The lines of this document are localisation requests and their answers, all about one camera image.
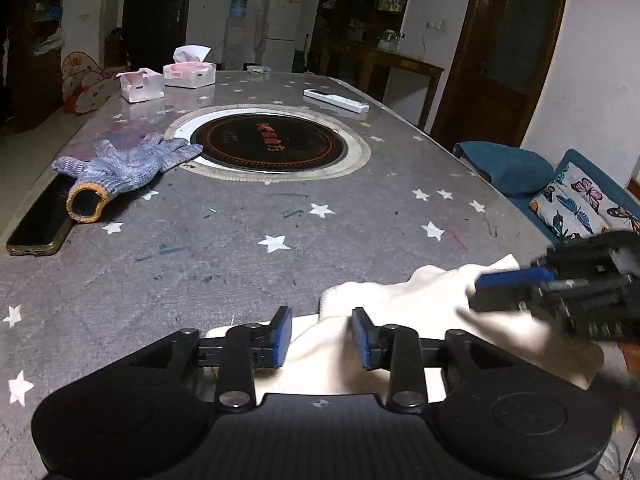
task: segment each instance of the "work glove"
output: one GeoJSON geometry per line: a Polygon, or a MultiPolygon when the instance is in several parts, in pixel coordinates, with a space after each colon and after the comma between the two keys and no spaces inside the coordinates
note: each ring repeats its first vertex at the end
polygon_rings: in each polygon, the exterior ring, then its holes
{"type": "Polygon", "coordinates": [[[189,145],[186,139],[161,139],[162,133],[148,134],[130,150],[116,150],[108,140],[101,140],[95,146],[97,157],[89,162],[71,156],[54,161],[53,170],[77,179],[66,200],[69,216],[82,223],[95,222],[116,196],[146,186],[158,172],[202,152],[201,145],[189,145]]]}

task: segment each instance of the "butterfly pattern pillow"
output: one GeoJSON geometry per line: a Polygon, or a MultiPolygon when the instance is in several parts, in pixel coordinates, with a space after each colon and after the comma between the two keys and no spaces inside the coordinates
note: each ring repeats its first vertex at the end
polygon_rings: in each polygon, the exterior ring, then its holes
{"type": "Polygon", "coordinates": [[[560,241],[589,238],[609,230],[605,221],[562,182],[553,181],[529,202],[531,209],[560,241]]]}
{"type": "Polygon", "coordinates": [[[623,229],[640,234],[640,219],[612,202],[575,164],[569,162],[565,165],[554,182],[571,187],[612,229],[623,229]]]}

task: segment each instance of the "white refrigerator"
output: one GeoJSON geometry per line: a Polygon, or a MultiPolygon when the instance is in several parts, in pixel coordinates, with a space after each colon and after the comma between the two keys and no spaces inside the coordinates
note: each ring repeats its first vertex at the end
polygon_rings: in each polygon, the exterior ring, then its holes
{"type": "Polygon", "coordinates": [[[263,0],[256,61],[274,72],[291,72],[302,0],[263,0]]]}

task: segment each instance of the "remote control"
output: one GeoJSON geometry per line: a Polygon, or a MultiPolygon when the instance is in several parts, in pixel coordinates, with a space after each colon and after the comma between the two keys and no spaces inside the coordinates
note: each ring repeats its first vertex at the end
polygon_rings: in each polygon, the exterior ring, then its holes
{"type": "Polygon", "coordinates": [[[344,108],[351,112],[356,112],[357,114],[363,114],[369,111],[369,105],[365,103],[354,101],[353,99],[347,99],[341,95],[328,94],[327,92],[322,92],[320,90],[305,90],[305,96],[344,108]]]}

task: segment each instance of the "wooden cabinet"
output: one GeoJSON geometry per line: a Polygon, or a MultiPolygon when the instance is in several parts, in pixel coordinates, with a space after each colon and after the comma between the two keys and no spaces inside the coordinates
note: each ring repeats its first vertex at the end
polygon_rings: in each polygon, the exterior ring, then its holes
{"type": "Polygon", "coordinates": [[[318,72],[322,45],[327,38],[373,46],[387,29],[400,33],[407,0],[392,0],[396,3],[394,6],[389,5],[389,1],[319,0],[309,49],[309,70],[318,72]]]}
{"type": "Polygon", "coordinates": [[[9,1],[6,88],[11,132],[38,126],[62,106],[60,48],[36,54],[58,30],[61,18],[62,0],[9,1]]]}

